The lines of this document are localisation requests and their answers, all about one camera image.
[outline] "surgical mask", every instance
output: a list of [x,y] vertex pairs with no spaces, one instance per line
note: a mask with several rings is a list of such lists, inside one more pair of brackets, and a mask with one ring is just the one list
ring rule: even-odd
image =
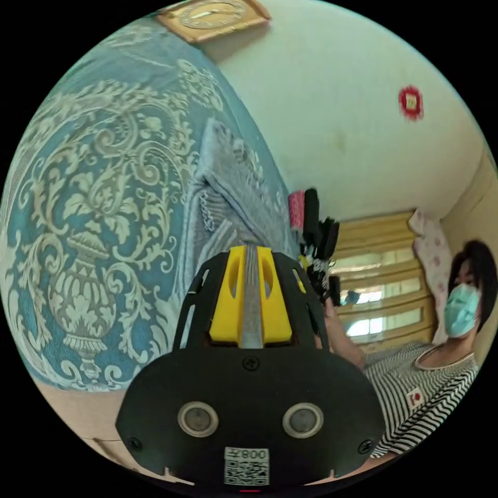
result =
[[453,289],[445,306],[448,337],[460,337],[474,327],[480,299],[480,291],[471,285],[460,284]]

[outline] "window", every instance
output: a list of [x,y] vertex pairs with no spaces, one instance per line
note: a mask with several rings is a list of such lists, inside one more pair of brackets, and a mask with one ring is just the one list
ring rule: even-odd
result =
[[338,314],[355,342],[432,337],[434,304],[412,249],[416,235],[408,227],[411,216],[341,224],[329,274],[341,279]]

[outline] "screw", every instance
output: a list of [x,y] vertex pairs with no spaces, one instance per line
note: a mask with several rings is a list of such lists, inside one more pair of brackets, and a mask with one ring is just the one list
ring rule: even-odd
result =
[[259,368],[259,359],[255,356],[247,356],[242,361],[242,366],[249,372],[254,372]]
[[137,451],[143,448],[142,443],[136,437],[128,438],[128,446]]
[[358,453],[360,455],[367,454],[372,449],[373,445],[374,442],[371,439],[366,439],[358,446]]

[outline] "striped shirt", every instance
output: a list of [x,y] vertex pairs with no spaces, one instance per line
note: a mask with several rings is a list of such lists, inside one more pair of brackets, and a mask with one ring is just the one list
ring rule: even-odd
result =
[[478,372],[474,355],[446,367],[418,365],[434,346],[410,342],[366,355],[365,375],[373,384],[385,433],[371,455],[401,454],[436,430],[460,402]]

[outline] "black hair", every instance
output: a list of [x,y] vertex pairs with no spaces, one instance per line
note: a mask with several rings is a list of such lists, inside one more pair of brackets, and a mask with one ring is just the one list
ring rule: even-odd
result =
[[474,282],[482,294],[481,321],[477,331],[490,317],[496,298],[498,296],[498,276],[496,275],[496,263],[489,247],[480,240],[468,241],[463,251],[458,253],[451,264],[450,279],[448,282],[448,295],[456,287],[455,279],[458,277],[463,263],[468,261],[469,270],[474,275]]

